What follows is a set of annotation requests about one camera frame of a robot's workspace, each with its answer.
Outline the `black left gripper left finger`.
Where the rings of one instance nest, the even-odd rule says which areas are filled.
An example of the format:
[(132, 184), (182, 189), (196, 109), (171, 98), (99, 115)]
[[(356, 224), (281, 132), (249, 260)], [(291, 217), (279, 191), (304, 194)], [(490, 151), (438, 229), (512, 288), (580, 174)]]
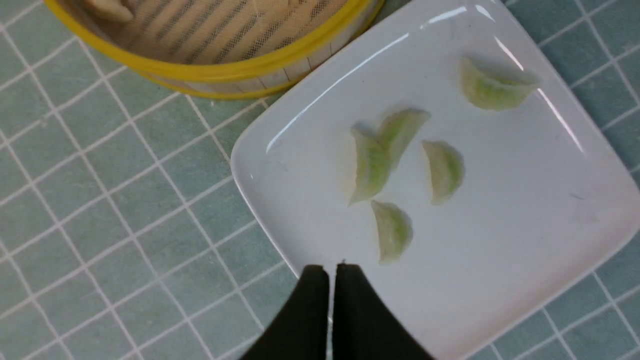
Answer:
[(320, 265), (302, 269), (295, 288), (243, 360), (324, 360), (329, 325), (329, 275)]

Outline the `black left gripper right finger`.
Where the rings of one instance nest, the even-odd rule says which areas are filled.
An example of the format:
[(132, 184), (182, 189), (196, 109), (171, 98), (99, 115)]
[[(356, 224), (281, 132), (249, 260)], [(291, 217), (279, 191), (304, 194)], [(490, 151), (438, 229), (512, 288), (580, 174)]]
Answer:
[(394, 317), (356, 264), (336, 267), (334, 360), (432, 360)]

